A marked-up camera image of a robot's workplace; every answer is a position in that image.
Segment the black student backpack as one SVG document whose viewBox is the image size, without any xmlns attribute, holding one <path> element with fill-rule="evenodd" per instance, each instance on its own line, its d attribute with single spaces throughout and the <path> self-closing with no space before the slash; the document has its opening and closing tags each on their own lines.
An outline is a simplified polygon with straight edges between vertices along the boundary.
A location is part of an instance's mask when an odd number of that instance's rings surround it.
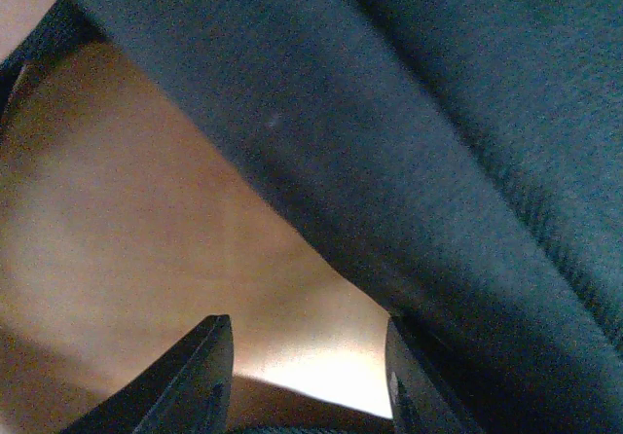
<svg viewBox="0 0 623 434">
<path fill-rule="evenodd" d="M 59 0 L 1 65 L 109 38 L 489 430 L 622 429 L 622 0 Z"/>
</svg>

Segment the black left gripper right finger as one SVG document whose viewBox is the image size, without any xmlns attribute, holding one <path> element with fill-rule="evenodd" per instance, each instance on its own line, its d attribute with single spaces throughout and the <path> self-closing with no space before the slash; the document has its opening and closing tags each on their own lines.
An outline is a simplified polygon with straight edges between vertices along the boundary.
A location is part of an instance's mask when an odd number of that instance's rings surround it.
<svg viewBox="0 0 623 434">
<path fill-rule="evenodd" d="M 450 384 L 449 351 L 424 329 L 392 316 L 385 373 L 397 433 L 480 433 L 482 427 Z"/>
</svg>

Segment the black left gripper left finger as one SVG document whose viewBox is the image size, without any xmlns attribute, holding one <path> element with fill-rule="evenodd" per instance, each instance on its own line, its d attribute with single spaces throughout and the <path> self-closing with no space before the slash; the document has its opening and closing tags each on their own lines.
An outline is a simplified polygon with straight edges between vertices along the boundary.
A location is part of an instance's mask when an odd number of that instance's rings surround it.
<svg viewBox="0 0 623 434">
<path fill-rule="evenodd" d="M 65 433 L 223 433 L 233 377 L 230 317 L 208 316 Z"/>
</svg>

